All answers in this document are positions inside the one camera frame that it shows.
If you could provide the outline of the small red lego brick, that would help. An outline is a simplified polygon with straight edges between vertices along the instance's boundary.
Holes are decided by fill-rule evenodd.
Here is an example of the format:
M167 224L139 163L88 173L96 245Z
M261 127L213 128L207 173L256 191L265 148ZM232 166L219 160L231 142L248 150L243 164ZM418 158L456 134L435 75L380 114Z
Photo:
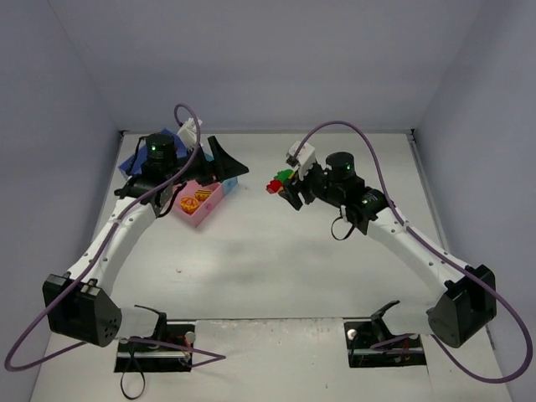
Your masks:
M282 189L282 182L278 179L270 180L269 183L265 186L265 190L269 194L279 193Z

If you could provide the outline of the green curved lego brick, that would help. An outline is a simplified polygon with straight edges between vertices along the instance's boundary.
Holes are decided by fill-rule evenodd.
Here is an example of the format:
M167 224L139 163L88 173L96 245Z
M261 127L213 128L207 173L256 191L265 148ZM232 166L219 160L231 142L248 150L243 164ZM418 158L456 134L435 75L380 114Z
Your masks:
M281 170L275 175L275 179L284 183L287 179L292 178L294 173L295 171L292 169Z

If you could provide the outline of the long yellow lego brick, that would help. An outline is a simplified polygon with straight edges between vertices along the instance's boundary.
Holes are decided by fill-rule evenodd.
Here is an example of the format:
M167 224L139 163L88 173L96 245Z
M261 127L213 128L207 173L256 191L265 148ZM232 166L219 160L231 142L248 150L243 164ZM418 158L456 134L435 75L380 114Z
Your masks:
M279 192L283 193L283 192L295 191L296 182L297 182L297 179L294 178L294 177L287 178L286 180L281 182L281 188L280 188Z

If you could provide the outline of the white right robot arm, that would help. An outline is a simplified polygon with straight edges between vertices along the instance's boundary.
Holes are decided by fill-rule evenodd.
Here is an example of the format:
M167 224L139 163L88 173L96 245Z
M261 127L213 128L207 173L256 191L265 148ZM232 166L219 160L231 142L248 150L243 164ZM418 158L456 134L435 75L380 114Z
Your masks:
M335 207L341 218L386 247L430 290L431 299L423 306L391 301L371 316L390 334L432 334L459 348L496 316L495 299L470 278L494 286L494 274L484 265L472 268L461 260L455 261L462 266L458 271L446 262L449 255L442 248L425 248L410 234L410 223L389 207L384 193L356 175L352 154L335 152L321 167L314 152L301 150L290 152L287 162L295 172L280 195L294 209L316 199Z

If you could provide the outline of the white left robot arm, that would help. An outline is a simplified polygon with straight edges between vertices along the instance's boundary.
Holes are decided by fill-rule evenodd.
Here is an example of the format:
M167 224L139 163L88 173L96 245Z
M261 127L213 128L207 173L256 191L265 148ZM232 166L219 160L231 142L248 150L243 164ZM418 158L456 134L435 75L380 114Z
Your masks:
M115 191L115 207L85 254L63 275L43 284L52 332L99 347L119 338L149 338L164 326L164 315L143 307L118 307L111 293L121 268L142 234L171 203L175 186L202 186L249 172L216 137L208 139L212 156L197 149L178 157L171 136L151 134L141 171Z

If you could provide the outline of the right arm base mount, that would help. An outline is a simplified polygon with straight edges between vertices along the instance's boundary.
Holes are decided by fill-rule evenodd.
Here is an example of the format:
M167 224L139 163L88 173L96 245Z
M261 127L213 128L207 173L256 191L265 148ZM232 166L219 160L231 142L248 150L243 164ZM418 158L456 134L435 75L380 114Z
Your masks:
M370 320L343 323L351 369L391 369L426 366L418 335L393 335L383 323Z

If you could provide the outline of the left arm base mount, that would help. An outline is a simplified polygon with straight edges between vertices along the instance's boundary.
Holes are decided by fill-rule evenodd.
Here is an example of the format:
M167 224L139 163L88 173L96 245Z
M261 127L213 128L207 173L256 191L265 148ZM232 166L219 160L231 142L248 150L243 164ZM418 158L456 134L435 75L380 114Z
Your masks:
M188 332L195 333L195 322L168 322L162 337L165 343L187 347ZM146 343L118 343L115 357L115 373L189 373L193 364L193 352L184 352L168 346Z

